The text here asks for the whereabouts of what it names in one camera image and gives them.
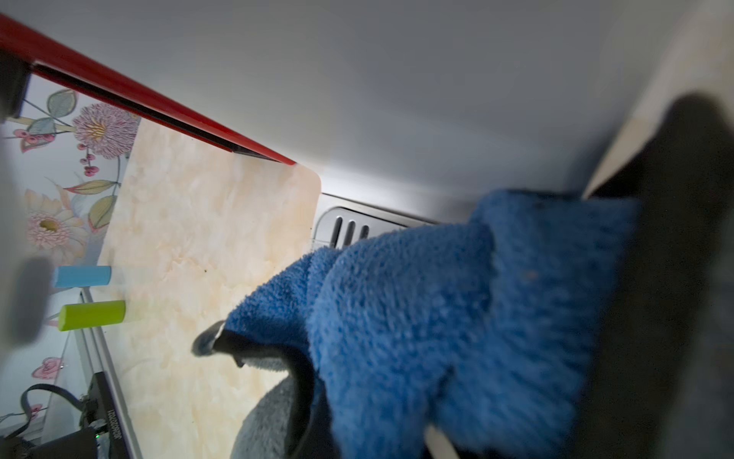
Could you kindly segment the small blue cylinder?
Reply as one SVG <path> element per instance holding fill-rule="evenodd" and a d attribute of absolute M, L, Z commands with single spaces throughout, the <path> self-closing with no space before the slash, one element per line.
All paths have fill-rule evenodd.
<path fill-rule="evenodd" d="M 109 266 L 61 266 L 55 269 L 53 286 L 59 289 L 106 286 L 112 274 Z"/>

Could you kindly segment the white coffee machine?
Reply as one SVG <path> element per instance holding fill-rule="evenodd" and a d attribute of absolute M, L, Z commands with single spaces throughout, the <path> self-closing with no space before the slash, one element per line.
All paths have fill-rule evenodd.
<path fill-rule="evenodd" d="M 326 193 L 461 221 L 579 192 L 689 1 L 5 1 L 3 15 L 265 145 Z"/>

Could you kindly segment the blue grey cleaning cloth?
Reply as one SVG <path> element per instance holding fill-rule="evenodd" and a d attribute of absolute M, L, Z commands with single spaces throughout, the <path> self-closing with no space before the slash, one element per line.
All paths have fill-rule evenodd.
<path fill-rule="evenodd" d="M 306 254 L 192 351 L 288 374 L 237 457 L 732 457 L 732 120 L 688 94 L 591 198 Z"/>

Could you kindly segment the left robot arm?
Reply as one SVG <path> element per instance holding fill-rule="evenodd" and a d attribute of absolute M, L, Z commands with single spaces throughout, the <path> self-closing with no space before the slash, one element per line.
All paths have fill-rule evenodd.
<path fill-rule="evenodd" d="M 26 389 L 20 397 L 20 405 L 27 422 L 7 436 L 1 438 L 2 458 L 50 458 L 50 459 L 94 459 L 97 458 L 97 432 L 91 426 L 57 438 L 40 446 L 33 446 L 29 441 L 21 438 L 21 434 L 30 426 L 34 415 L 29 402 L 29 393 L 45 391 L 55 394 L 66 400 L 82 415 L 88 412 L 90 400 L 78 399 L 68 390 L 54 384 L 34 384 Z"/>

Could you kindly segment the small green cylinder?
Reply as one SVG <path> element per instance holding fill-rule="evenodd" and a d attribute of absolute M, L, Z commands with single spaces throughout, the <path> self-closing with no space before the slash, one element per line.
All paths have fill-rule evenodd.
<path fill-rule="evenodd" d="M 68 304 L 61 308 L 57 318 L 60 332 L 115 325 L 124 321 L 124 300 Z"/>

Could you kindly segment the aluminium front rail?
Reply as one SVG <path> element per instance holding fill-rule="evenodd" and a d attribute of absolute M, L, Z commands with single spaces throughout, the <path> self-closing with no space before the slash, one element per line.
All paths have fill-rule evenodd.
<path fill-rule="evenodd" d="M 106 374 L 116 404 L 122 412 L 123 425 L 128 429 L 128 439 L 136 453 L 136 458 L 141 458 L 143 454 L 124 403 L 111 352 L 105 341 L 104 330 L 101 327 L 95 327 L 69 331 L 54 385 L 82 399 L 89 390 L 92 376 L 97 372 Z M 80 416 L 81 413 L 66 400 L 51 394 L 48 408 L 45 411 L 40 441 L 48 443 L 80 430 Z"/>

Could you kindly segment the red coffee machine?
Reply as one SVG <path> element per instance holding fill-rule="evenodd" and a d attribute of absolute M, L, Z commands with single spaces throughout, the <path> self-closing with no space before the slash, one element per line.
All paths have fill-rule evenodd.
<path fill-rule="evenodd" d="M 1 50 L 26 62 L 35 75 L 208 145 L 286 166 L 296 163 L 7 15 L 1 16 Z"/>

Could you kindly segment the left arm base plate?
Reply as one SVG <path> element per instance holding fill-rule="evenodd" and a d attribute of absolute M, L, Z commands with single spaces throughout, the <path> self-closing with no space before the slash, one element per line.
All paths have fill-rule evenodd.
<path fill-rule="evenodd" d="M 95 458 L 136 458 L 127 436 L 128 429 L 123 425 L 122 412 L 104 372 L 92 376 L 89 390 L 81 402 L 80 427 L 93 432 L 97 450 Z"/>

